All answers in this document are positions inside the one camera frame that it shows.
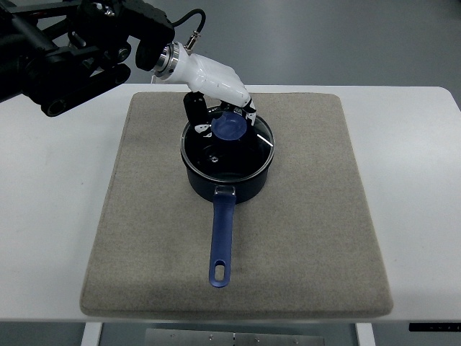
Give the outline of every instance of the floor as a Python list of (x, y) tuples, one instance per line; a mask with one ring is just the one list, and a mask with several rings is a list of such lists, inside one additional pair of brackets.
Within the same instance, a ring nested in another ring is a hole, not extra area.
[[(245, 84), (441, 86), (461, 106), (459, 0), (147, 2), (164, 10), (171, 21), (190, 9), (204, 9), (207, 23), (194, 52), (232, 66)], [(185, 43), (197, 24), (193, 17), (178, 27), (176, 40)], [(137, 41), (129, 42), (135, 50)], [(132, 68), (128, 82), (151, 82), (150, 73), (135, 67), (134, 54), (127, 64)], [(149, 326), (105, 324), (100, 345), (142, 345)], [(301, 330), (296, 332), (317, 327), (297, 326)], [(79, 323), (4, 322), (0, 344), (80, 345), (83, 328)], [(335, 337), (344, 335), (341, 345), (357, 344), (350, 325), (325, 328), (330, 337), (326, 345), (340, 345)], [(410, 333), (407, 323), (373, 328), (378, 346), (461, 345), (460, 333)]]

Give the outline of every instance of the white robotic hand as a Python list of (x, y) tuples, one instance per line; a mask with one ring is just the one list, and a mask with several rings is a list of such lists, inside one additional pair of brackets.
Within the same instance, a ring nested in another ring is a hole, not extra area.
[(204, 56), (188, 54), (182, 44), (174, 42), (164, 48), (153, 70), (166, 83), (185, 83), (193, 92), (240, 107), (254, 124), (256, 108), (233, 68)]

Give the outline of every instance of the saucepan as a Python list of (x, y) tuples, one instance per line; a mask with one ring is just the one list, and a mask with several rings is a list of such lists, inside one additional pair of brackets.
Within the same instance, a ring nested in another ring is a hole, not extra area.
[(222, 288), (231, 278), (235, 205), (264, 186), (274, 157), (274, 136), (261, 117), (251, 123), (226, 106), (208, 108), (206, 117), (195, 124), (188, 118), (181, 155), (190, 185), (213, 203), (208, 277), (211, 285)]

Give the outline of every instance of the gray felt mat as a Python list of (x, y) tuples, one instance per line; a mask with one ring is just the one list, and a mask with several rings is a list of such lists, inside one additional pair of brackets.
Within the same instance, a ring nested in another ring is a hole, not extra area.
[(388, 314), (392, 298), (339, 98), (253, 95), (274, 133), (274, 161), (263, 190), (236, 206), (230, 284), (214, 288), (212, 203), (189, 186), (179, 152), (183, 96), (133, 97), (81, 310), (149, 319)]

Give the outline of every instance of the pot handle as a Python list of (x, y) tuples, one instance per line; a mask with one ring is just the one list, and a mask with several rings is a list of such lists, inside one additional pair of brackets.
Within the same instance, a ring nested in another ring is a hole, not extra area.
[[(227, 286), (231, 279), (232, 225), (236, 199), (234, 187), (216, 187), (213, 197), (209, 281), (212, 286), (218, 288)], [(217, 267), (224, 270), (222, 278), (217, 278)]]

